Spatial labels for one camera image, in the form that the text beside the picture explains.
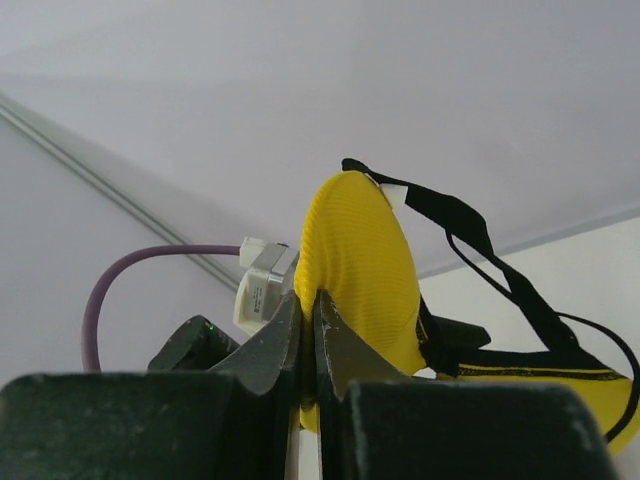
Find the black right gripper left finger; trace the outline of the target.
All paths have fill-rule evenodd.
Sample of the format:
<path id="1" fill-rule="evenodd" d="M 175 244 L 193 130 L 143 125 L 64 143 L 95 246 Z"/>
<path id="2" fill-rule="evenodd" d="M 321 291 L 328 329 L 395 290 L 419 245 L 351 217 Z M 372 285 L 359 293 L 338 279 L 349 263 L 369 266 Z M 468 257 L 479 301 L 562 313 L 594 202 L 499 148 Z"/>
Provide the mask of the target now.
<path id="1" fill-rule="evenodd" d="M 299 300 L 206 371 L 34 374 L 1 392 L 5 479 L 294 479 Z"/>

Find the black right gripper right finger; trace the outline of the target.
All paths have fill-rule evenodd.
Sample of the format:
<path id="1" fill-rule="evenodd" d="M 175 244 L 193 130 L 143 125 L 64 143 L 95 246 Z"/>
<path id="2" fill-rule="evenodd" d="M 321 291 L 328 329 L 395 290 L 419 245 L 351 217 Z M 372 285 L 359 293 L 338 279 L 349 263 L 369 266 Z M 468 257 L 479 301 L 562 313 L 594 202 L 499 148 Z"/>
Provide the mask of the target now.
<path id="1" fill-rule="evenodd" d="M 613 479 L 586 406 L 552 384 L 402 374 L 319 291 L 313 307 L 325 479 Z"/>

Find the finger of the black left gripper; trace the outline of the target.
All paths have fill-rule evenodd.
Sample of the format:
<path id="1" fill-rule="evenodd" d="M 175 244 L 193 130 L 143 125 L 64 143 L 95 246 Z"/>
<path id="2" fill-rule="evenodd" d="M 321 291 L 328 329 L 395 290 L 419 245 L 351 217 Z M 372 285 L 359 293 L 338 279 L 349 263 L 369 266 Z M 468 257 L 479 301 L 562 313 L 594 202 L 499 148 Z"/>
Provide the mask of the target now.
<path id="1" fill-rule="evenodd" d="M 456 373 L 460 351 L 479 350 L 489 343 L 484 327 L 434 316 L 429 327 L 430 365 L 438 373 Z"/>

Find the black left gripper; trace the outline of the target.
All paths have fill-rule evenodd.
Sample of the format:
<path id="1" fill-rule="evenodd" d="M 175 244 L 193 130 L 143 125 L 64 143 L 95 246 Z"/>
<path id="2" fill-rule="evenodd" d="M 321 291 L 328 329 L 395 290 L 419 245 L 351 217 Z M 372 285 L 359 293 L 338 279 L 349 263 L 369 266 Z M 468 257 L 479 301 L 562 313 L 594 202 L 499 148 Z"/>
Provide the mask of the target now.
<path id="1" fill-rule="evenodd" d="M 206 371 L 240 344 L 201 315 L 184 322 L 148 364 L 148 371 Z"/>

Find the yellow black bra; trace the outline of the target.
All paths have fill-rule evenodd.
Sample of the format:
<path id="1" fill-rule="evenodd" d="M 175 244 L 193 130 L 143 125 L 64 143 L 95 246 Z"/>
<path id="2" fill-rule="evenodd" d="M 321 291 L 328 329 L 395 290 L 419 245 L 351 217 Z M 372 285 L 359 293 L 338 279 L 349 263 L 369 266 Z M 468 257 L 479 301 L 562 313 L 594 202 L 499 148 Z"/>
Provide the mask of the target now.
<path id="1" fill-rule="evenodd" d="M 544 350 L 482 350 L 447 339 L 421 296 L 396 205 L 440 226 L 452 248 L 466 244 L 496 267 L 503 274 L 496 289 L 520 309 Z M 439 379 L 558 383 L 587 404 L 612 453 L 638 434 L 638 375 L 624 376 L 585 351 L 570 316 L 496 255 L 484 217 L 456 197 L 345 159 L 310 204 L 294 290 L 305 317 L 317 293 L 328 292 L 345 323 L 406 375 L 430 368 Z"/>

